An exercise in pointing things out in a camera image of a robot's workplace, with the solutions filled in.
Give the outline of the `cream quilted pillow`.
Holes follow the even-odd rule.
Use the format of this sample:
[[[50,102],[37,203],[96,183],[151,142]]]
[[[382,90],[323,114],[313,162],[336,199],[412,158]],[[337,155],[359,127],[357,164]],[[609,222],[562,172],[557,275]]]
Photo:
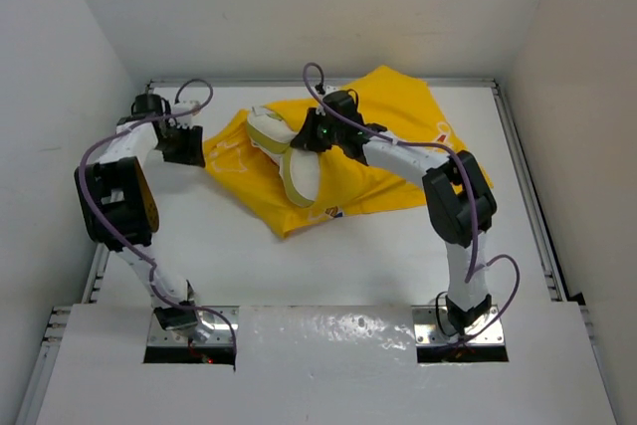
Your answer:
[[[248,111],[246,130],[251,144],[278,166],[288,199],[302,208],[313,206],[319,196],[319,155],[293,148],[297,133],[266,106],[253,106]]]

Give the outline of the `yellow pillowcase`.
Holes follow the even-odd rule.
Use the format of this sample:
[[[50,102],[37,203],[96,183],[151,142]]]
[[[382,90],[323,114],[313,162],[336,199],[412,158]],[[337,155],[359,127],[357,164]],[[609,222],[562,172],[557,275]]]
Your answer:
[[[203,154],[207,172],[281,238],[342,215],[425,206],[446,242],[468,246],[497,209],[427,85],[387,67],[243,108]]]

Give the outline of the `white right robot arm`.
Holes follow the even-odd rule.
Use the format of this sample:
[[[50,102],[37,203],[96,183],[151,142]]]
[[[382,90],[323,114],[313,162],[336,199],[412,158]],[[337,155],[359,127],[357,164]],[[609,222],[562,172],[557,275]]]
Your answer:
[[[497,203],[474,155],[442,143],[409,142],[358,111],[357,93],[311,90],[318,101],[308,109],[292,146],[323,153],[338,147],[365,166],[388,171],[424,193],[433,230],[447,250],[447,320],[464,334],[491,307],[486,285],[484,242]]]

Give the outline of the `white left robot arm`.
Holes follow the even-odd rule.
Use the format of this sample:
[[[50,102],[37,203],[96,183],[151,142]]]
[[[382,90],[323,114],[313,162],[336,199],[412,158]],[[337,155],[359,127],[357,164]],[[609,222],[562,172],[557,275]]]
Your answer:
[[[159,212],[143,165],[150,152],[159,151],[167,163],[204,167],[203,128],[192,123],[202,108],[197,101],[170,103],[157,94],[139,95],[115,134],[99,142],[104,152],[96,160],[87,153],[75,171],[90,238],[131,267],[160,327],[188,341],[201,341],[209,332],[190,283],[160,267],[153,256]]]

